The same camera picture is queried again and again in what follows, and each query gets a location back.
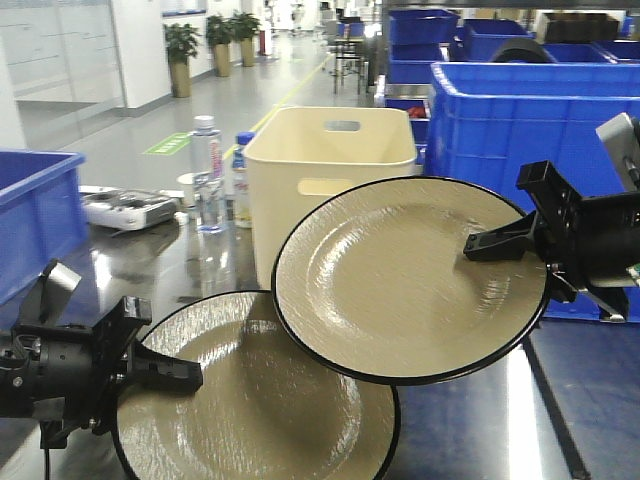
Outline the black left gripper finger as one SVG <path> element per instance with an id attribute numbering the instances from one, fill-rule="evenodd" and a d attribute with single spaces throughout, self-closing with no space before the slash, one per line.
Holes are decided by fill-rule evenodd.
<path id="1" fill-rule="evenodd" d="M 141 342 L 127 350 L 125 386 L 140 385 L 145 389 L 174 394 L 194 394 L 203 385 L 198 362 L 170 357 L 151 350 Z"/>

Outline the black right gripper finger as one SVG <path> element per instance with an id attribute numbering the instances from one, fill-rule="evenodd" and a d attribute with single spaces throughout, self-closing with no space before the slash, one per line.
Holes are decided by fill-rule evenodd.
<path id="1" fill-rule="evenodd" d="M 538 212 L 533 211 L 493 230 L 470 234 L 463 253 L 476 262 L 521 260 L 526 252 L 536 252 L 537 226 Z"/>

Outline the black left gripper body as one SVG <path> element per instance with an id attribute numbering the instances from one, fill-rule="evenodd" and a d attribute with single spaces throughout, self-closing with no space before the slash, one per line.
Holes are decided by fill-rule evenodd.
<path id="1" fill-rule="evenodd" d="M 45 436 L 98 422 L 123 355 L 150 323 L 150 302 L 131 296 L 92 327 L 18 319 L 1 334 L 1 416 L 35 419 Z"/>

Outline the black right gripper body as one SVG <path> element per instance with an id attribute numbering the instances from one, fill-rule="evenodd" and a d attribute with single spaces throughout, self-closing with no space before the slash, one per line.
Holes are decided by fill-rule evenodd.
<path id="1" fill-rule="evenodd" d="M 629 319 L 625 292 L 637 285 L 639 192 L 583 196 L 549 161 L 525 164 L 516 181 L 536 207 L 536 251 L 550 272 L 550 296 L 584 295 L 604 321 Z"/>

